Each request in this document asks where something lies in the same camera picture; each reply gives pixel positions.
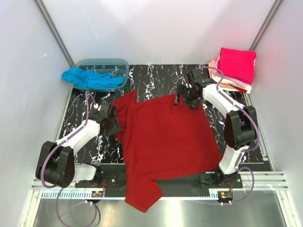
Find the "dark red t shirt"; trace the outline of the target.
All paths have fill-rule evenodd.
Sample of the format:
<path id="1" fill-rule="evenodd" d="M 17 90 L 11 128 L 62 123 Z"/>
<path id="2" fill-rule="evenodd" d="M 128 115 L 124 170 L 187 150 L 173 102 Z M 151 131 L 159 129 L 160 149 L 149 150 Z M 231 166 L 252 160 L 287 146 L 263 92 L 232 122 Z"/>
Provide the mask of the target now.
<path id="1" fill-rule="evenodd" d="M 174 102 L 174 95 L 138 102 L 135 91 L 113 102 L 126 167 L 125 202 L 141 212 L 163 196 L 158 179 L 211 171 L 222 159 L 204 109 Z"/>

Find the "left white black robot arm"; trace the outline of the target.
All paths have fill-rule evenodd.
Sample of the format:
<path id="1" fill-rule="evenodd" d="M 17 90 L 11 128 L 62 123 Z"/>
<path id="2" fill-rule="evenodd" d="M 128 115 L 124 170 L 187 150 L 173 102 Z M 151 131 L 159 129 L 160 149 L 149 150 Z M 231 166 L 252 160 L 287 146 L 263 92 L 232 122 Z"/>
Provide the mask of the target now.
<path id="1" fill-rule="evenodd" d="M 45 188 L 68 187 L 71 183 L 88 183 L 98 187 L 102 183 L 101 168 L 91 163 L 76 163 L 76 154 L 90 140 L 120 132 L 117 108 L 111 104 L 95 105 L 82 124 L 67 136 L 46 141 L 40 151 L 36 179 Z"/>

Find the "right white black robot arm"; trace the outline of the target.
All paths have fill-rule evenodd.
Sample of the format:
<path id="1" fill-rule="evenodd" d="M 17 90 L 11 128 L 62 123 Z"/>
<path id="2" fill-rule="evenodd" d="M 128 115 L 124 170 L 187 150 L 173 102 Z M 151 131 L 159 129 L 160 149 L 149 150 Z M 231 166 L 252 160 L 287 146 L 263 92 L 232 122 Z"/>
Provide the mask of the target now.
<path id="1" fill-rule="evenodd" d="M 244 106 L 219 87 L 212 78 L 205 78 L 202 69 L 187 73 L 188 85 L 178 85 L 174 105 L 183 102 L 189 110 L 200 107 L 201 100 L 211 103 L 225 117 L 226 148 L 213 176 L 202 182 L 226 187 L 236 179 L 239 164 L 245 152 L 258 147 L 257 113 L 253 106 Z"/>

